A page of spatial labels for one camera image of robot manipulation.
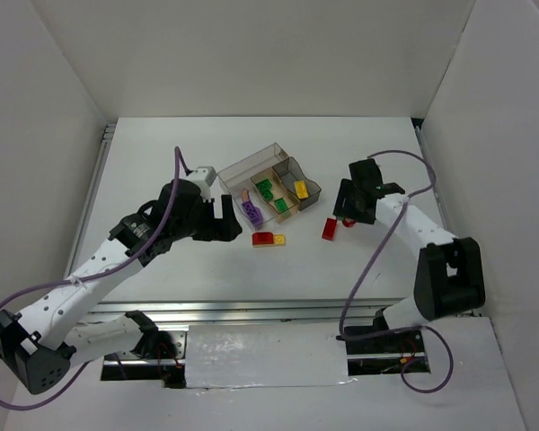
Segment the purple lego brick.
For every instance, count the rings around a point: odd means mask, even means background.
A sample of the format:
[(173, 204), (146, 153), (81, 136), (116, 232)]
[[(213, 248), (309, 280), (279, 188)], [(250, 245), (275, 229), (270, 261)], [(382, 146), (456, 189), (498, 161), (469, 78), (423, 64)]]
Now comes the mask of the purple lego brick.
[(246, 204), (242, 203), (242, 209), (254, 227), (263, 225), (264, 221), (262, 212), (252, 202)]

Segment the small green lego brick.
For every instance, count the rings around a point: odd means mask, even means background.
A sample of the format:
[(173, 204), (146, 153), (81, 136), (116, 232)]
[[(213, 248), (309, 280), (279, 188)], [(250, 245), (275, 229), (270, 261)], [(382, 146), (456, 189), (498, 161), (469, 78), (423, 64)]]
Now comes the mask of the small green lego brick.
[(261, 192), (261, 196), (265, 201), (271, 201), (274, 198), (273, 194), (269, 190), (263, 190)]

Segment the yellow curved lego brick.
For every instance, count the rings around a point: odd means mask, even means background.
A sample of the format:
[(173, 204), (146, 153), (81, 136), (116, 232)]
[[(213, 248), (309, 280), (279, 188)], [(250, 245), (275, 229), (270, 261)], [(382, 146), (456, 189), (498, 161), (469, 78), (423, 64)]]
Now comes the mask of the yellow curved lego brick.
[(303, 180), (295, 181), (294, 188), (298, 199), (303, 200), (309, 198), (309, 192)]

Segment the green lego plate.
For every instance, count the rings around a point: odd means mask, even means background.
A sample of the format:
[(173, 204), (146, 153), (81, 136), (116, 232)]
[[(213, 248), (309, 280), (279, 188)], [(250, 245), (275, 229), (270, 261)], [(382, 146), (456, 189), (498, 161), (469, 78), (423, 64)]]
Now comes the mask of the green lego plate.
[(286, 211), (288, 211), (288, 204), (285, 199), (278, 198), (274, 200), (275, 208), (278, 211), (279, 214), (282, 214)]

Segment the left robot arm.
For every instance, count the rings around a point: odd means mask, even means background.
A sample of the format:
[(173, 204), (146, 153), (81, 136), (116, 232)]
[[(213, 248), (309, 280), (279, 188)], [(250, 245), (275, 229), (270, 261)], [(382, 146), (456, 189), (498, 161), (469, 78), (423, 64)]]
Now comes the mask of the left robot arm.
[(171, 337), (141, 311), (113, 321), (82, 318), (113, 289), (185, 238), (230, 242), (243, 229), (231, 196), (221, 197), (222, 215), (189, 180), (163, 186), (159, 198), (123, 217), (82, 267), (35, 303), (18, 312), (0, 311), (0, 358), (32, 395), (50, 390), (74, 366), (130, 352), (155, 358), (172, 350)]

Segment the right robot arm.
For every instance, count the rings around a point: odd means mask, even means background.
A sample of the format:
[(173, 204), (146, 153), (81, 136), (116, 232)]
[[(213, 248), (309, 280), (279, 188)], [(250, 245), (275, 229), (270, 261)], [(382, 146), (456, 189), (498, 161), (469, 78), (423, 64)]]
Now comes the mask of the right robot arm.
[(411, 202), (414, 192), (408, 194), (397, 183), (384, 182), (375, 159), (350, 164), (349, 175), (340, 182), (333, 214), (357, 224), (382, 224), (387, 234), (350, 291), (340, 317), (342, 339), (357, 337), (344, 327), (349, 306), (367, 272), (394, 236), (417, 259), (413, 291), (399, 303), (376, 312), (373, 332), (385, 335), (392, 330), (411, 330), (484, 306), (482, 255), (477, 241), (459, 238), (431, 220)]

